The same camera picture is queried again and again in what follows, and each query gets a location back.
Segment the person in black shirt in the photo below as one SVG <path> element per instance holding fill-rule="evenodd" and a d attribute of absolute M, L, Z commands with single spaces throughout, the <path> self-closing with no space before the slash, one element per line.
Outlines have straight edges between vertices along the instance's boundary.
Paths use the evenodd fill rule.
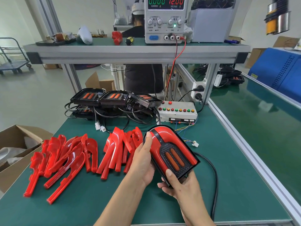
<path fill-rule="evenodd" d="M 132 7 L 133 28 L 122 33 L 122 37 L 144 38 L 144 1 L 136 0 Z M 162 64 L 126 64 L 124 89 L 157 95 L 164 100 Z"/>

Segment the black strip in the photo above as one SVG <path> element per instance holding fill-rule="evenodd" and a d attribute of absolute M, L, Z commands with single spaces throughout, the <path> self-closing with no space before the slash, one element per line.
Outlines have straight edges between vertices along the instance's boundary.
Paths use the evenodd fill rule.
<path fill-rule="evenodd" d="M 155 129 L 151 130 L 151 132 L 157 137 L 161 145 L 165 144 L 164 140 Z"/>

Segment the red wire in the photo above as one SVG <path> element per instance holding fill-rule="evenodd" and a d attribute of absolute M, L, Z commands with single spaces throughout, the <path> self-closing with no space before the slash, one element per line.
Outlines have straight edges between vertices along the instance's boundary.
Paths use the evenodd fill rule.
<path fill-rule="evenodd" d="M 182 52 L 184 51 L 184 49 L 185 49 L 185 47 L 186 47 L 186 40 L 184 40 L 184 42 L 185 42 L 185 45 L 184 45 L 183 50 L 182 50 L 181 53 L 174 59 L 174 61 L 173 61 L 173 63 L 172 63 L 171 72 L 170 72 L 169 79 L 168 79 L 168 82 L 167 82 L 167 87 L 166 87 L 167 92 L 168 92 L 168 85 L 169 85 L 169 82 L 170 82 L 170 78 L 171 78 L 171 75 L 172 75 L 172 70 L 173 70 L 173 67 L 174 67 L 174 65 L 175 65 L 175 61 L 176 61 L 176 59 L 182 54 Z"/>

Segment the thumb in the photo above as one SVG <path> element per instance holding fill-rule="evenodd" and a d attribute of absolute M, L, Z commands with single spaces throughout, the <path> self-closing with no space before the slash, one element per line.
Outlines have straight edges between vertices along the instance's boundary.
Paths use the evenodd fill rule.
<path fill-rule="evenodd" d="M 177 179 L 177 177 L 175 176 L 175 174 L 170 169 L 166 170 L 165 175 L 167 177 L 168 182 L 171 184 L 171 186 L 175 190 L 177 190 L 178 188 L 180 188 L 180 186 L 182 184 L 179 182 L 179 180 Z"/>

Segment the yellow and black object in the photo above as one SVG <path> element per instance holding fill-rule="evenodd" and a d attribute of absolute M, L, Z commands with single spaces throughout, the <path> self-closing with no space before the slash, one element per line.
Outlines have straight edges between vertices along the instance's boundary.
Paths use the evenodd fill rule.
<path fill-rule="evenodd" d="M 289 30 L 290 12 L 288 11 L 288 0 L 273 0 L 268 5 L 268 14 L 265 18 L 266 34 L 279 34 Z"/>
<path fill-rule="evenodd" d="M 132 36 L 126 38 L 126 45 L 131 46 L 133 44 L 134 38 Z"/>

